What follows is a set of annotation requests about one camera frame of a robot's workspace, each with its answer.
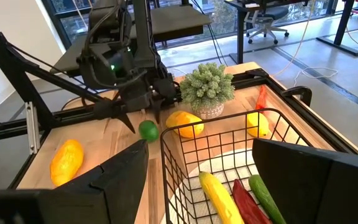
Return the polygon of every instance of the red chili pepper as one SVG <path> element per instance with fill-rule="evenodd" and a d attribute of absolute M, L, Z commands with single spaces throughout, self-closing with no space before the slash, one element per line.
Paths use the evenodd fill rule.
<path fill-rule="evenodd" d="M 233 198 L 243 221 L 247 224 L 271 224 L 272 222 L 259 209 L 251 194 L 241 185 L 239 179 L 234 180 Z"/>
<path fill-rule="evenodd" d="M 256 101 L 255 110 L 263 109 L 266 107 L 266 87 L 261 86 L 258 100 Z"/>

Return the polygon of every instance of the wire basket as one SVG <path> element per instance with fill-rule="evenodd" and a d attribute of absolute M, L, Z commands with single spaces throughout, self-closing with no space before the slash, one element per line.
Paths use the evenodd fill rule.
<path fill-rule="evenodd" d="M 201 188 L 198 179 L 200 171 L 212 173 L 231 195 L 234 180 L 240 179 L 254 197 L 248 178 L 258 174 L 252 158 L 252 143 L 256 137 L 248 134 L 247 130 L 257 128 L 259 135 L 259 119 L 258 125 L 253 127 L 247 127 L 246 122 L 247 115 L 254 112 L 263 113 L 269 121 L 268 135 L 262 138 L 311 146 L 299 130 L 273 108 L 168 128 L 161 135 L 165 195 L 162 223 L 221 223 Z M 194 125 L 201 123 L 204 124 L 204 131 L 194 136 Z M 181 137 L 181 129 L 190 126 L 193 127 L 193 138 Z"/>

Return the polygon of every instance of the white wall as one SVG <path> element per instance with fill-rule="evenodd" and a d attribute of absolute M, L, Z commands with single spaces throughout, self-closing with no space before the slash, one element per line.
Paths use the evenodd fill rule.
<path fill-rule="evenodd" d="M 12 44 L 52 65 L 63 55 L 62 42 L 39 0 L 0 0 L 0 31 Z M 12 93 L 6 91 L 9 86 L 0 71 L 0 103 Z"/>

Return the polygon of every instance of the banana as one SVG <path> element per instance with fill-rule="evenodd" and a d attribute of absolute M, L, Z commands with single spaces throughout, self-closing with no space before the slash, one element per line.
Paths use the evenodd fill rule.
<path fill-rule="evenodd" d="M 200 172 L 201 187 L 211 200 L 223 224 L 244 224 L 240 212 L 229 192 L 220 181 L 208 172 Z"/>
<path fill-rule="evenodd" d="M 259 114 L 259 136 L 258 136 L 258 114 Z M 263 137 L 269 133 L 269 122 L 267 118 L 258 112 L 247 114 L 247 132 L 253 137 Z"/>

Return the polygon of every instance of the lime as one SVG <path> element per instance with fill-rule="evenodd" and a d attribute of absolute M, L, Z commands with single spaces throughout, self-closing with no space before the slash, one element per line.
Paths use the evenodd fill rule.
<path fill-rule="evenodd" d="M 157 126 L 153 121 L 149 120 L 141 122 L 139 125 L 139 133 L 142 139 L 145 139 L 148 142 L 154 142 L 159 136 Z"/>

